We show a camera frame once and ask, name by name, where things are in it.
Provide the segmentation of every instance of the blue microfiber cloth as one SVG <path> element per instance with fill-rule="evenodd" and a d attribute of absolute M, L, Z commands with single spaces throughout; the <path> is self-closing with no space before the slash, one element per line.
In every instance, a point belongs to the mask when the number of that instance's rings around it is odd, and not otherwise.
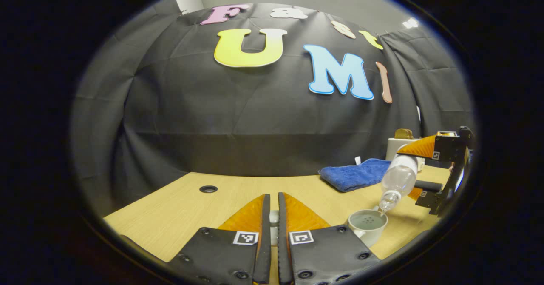
<path fill-rule="evenodd" d="M 348 192 L 381 182 L 391 161 L 367 159 L 361 165 L 325 167 L 319 174 L 341 192 Z"/>

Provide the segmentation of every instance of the plastic bottle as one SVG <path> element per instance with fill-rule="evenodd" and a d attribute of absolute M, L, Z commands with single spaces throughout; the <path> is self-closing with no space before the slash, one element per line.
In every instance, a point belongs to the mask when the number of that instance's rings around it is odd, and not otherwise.
<path fill-rule="evenodd" d="M 416 157 L 399 154 L 395 155 L 381 181 L 381 190 L 383 194 L 380 199 L 379 207 L 383 213 L 396 207 L 400 198 L 406 196 L 414 189 L 416 176 Z"/>

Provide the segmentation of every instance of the black fabric curtain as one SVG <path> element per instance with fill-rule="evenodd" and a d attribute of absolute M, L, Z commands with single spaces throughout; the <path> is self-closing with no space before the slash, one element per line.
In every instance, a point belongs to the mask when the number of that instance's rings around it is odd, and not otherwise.
<path fill-rule="evenodd" d="M 397 128 L 420 137 L 470 125 L 462 76 L 418 29 L 379 37 L 379 50 L 357 33 L 364 27 L 307 8 L 296 7 L 307 19 L 278 19 L 272 9 L 291 6 L 253 3 L 229 21 L 200 25 L 210 9 L 181 16 L 164 9 L 169 4 L 160 7 L 107 39 L 74 97 L 74 163 L 103 216 L 192 171 L 311 175 L 353 165 L 356 156 L 385 158 Z M 338 33 L 331 21 L 348 26 L 356 39 Z M 218 32 L 251 29 L 242 50 L 259 52 L 265 40 L 259 30 L 266 28 L 288 32 L 277 62 L 231 68 L 214 60 Z M 415 37 L 429 46 L 414 44 Z M 305 44 L 325 47 L 340 63 L 347 53 L 363 58 L 374 99 L 309 91 L 313 68 Z M 392 104 L 381 97 L 375 62 L 387 67 Z"/>

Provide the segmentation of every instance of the blue letter m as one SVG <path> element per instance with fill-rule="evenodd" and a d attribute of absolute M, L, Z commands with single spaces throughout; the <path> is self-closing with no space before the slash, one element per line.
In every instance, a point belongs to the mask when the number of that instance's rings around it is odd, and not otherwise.
<path fill-rule="evenodd" d="M 345 54 L 344 60 L 342 60 L 342 64 L 340 65 L 324 47 L 304 45 L 303 48 L 312 57 L 313 82 L 309 84 L 311 92 L 326 95 L 334 92 L 334 86 L 329 83 L 328 73 L 342 95 L 345 95 L 348 91 L 349 80 L 351 78 L 353 86 L 350 92 L 354 97 L 367 100 L 374 98 L 374 94 L 368 87 L 367 77 L 362 66 L 362 58 L 355 54 Z"/>

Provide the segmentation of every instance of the white mug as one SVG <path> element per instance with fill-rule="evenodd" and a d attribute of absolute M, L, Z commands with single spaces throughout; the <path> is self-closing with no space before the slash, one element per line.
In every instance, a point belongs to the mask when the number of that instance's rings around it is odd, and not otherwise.
<path fill-rule="evenodd" d="M 377 209 L 359 210 L 348 217 L 350 229 L 369 248 L 380 238 L 387 222 L 387 215 L 381 215 Z"/>

